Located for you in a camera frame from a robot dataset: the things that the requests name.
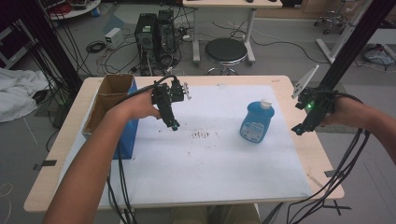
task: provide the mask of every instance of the person's left arm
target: person's left arm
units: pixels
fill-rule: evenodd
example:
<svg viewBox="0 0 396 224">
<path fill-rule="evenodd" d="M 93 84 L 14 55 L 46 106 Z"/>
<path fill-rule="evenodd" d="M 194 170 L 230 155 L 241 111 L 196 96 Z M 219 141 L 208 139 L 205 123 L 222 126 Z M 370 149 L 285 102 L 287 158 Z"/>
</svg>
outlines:
<svg viewBox="0 0 396 224">
<path fill-rule="evenodd" d="M 93 223 L 107 174 L 126 122 L 160 117 L 151 104 L 151 91 L 110 109 L 81 147 L 57 189 L 43 223 Z"/>
</svg>

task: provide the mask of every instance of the human arm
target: human arm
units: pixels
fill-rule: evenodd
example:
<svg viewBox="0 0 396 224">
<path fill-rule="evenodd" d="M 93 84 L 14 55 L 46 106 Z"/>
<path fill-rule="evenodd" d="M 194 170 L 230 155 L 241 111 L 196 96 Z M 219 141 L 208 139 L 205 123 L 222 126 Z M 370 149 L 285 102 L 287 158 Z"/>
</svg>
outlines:
<svg viewBox="0 0 396 224">
<path fill-rule="evenodd" d="M 355 100 L 339 97 L 335 101 L 335 112 L 326 117 L 321 125 L 335 123 L 370 131 L 396 164 L 395 118 Z"/>
<path fill-rule="evenodd" d="M 43 223 L 93 223 L 118 140 L 126 122 L 160 117 L 151 91 L 142 92 L 110 109 L 81 147 L 57 189 Z"/>
</svg>

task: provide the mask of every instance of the bottle label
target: bottle label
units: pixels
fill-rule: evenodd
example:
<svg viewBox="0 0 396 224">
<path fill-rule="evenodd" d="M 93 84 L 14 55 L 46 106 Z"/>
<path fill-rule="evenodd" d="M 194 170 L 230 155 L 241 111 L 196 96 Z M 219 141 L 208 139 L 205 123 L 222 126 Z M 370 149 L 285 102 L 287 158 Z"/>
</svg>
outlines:
<svg viewBox="0 0 396 224">
<path fill-rule="evenodd" d="M 264 133 L 264 125 L 262 123 L 250 122 L 246 123 L 241 129 L 241 135 L 249 141 L 260 142 Z"/>
</svg>

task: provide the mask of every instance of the black round stool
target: black round stool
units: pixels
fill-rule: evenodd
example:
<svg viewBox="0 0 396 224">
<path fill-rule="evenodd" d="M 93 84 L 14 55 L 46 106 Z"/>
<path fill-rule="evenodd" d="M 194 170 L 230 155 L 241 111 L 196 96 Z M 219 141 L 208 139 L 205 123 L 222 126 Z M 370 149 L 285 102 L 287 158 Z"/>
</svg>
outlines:
<svg viewBox="0 0 396 224">
<path fill-rule="evenodd" d="M 214 75 L 212 71 L 219 70 L 219 75 L 227 76 L 230 73 L 238 75 L 232 68 L 226 66 L 244 61 L 247 54 L 248 50 L 241 41 L 231 38 L 214 39 L 207 43 L 205 56 L 213 63 L 217 63 L 219 67 L 209 69 L 206 74 Z"/>
</svg>

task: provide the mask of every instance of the white cloth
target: white cloth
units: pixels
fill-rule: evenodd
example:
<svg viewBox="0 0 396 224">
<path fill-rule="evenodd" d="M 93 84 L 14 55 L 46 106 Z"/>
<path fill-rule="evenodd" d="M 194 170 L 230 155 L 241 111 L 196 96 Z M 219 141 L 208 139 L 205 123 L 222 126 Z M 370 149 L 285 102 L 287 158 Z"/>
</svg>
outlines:
<svg viewBox="0 0 396 224">
<path fill-rule="evenodd" d="M 10 71 L 0 68 L 0 122 L 28 115 L 37 108 L 32 97 L 49 83 L 41 71 Z"/>
</svg>

